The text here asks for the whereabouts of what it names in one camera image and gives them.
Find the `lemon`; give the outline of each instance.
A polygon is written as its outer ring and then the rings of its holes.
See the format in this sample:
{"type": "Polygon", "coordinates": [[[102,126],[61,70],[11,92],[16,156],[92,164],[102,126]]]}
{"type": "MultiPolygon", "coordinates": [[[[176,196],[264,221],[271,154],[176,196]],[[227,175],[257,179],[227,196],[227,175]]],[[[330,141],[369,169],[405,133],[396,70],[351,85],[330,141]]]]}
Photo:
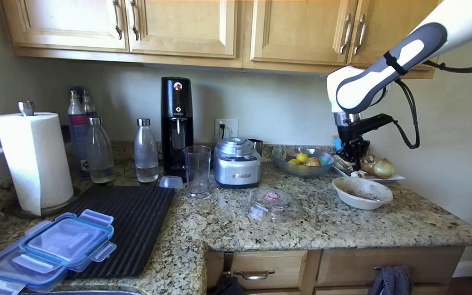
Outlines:
{"type": "Polygon", "coordinates": [[[298,155],[296,155],[296,159],[303,164],[307,161],[307,159],[309,159],[309,156],[304,153],[299,153],[298,155]]]}
{"type": "Polygon", "coordinates": [[[301,165],[302,163],[300,161],[298,161],[297,159],[290,159],[289,160],[289,163],[293,163],[295,165],[301,165]]]}

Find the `paper towel roll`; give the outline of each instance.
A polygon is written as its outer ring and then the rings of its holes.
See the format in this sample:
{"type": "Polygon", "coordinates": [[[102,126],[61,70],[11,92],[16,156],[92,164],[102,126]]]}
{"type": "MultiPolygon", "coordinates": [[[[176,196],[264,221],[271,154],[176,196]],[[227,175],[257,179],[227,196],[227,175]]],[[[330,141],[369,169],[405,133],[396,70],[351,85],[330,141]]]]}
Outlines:
{"type": "Polygon", "coordinates": [[[41,208],[73,195],[58,114],[0,116],[0,140],[21,208],[41,215],[41,208]]]}

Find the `plastic cup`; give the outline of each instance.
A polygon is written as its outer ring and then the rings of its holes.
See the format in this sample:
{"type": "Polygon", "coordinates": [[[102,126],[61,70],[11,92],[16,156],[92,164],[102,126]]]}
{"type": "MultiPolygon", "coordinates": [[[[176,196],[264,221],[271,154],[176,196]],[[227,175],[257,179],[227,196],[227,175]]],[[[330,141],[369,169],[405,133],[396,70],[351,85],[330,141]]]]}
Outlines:
{"type": "Polygon", "coordinates": [[[205,198],[210,194],[210,148],[193,145],[183,149],[183,153],[188,183],[186,193],[190,198],[205,198]]]}

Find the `water bottle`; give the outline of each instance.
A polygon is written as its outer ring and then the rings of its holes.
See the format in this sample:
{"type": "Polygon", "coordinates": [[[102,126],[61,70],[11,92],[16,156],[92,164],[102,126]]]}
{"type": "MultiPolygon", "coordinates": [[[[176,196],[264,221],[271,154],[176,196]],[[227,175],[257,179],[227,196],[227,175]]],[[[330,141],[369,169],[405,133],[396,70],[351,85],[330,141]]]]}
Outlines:
{"type": "Polygon", "coordinates": [[[114,180],[114,158],[107,133],[101,126],[100,117],[88,118],[90,129],[86,136],[86,152],[90,177],[94,183],[107,183],[114,180]]]}
{"type": "Polygon", "coordinates": [[[87,117],[98,116],[98,112],[96,112],[96,107],[92,100],[90,99],[90,93],[88,90],[83,90],[83,109],[85,110],[87,117]]]}
{"type": "Polygon", "coordinates": [[[137,119],[139,126],[134,140],[134,162],[139,182],[147,183],[158,179],[158,152],[156,139],[150,131],[149,119],[137,119]]]}
{"type": "Polygon", "coordinates": [[[86,157],[86,135],[89,130],[89,118],[84,107],[79,102],[79,96],[75,90],[70,92],[70,105],[68,108],[69,129],[72,138],[75,155],[79,161],[79,172],[82,178],[90,177],[89,164],[86,157]]]}

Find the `black mat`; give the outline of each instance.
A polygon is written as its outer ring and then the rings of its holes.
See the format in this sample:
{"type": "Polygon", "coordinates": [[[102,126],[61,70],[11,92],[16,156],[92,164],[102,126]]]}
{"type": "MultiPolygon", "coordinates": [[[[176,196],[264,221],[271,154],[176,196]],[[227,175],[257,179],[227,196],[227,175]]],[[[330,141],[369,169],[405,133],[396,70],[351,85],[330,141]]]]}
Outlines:
{"type": "Polygon", "coordinates": [[[68,278],[118,278],[139,275],[172,203],[174,189],[148,186],[93,186],[66,208],[79,215],[91,209],[114,217],[118,248],[101,263],[91,263],[83,272],[69,271],[68,278]]]}

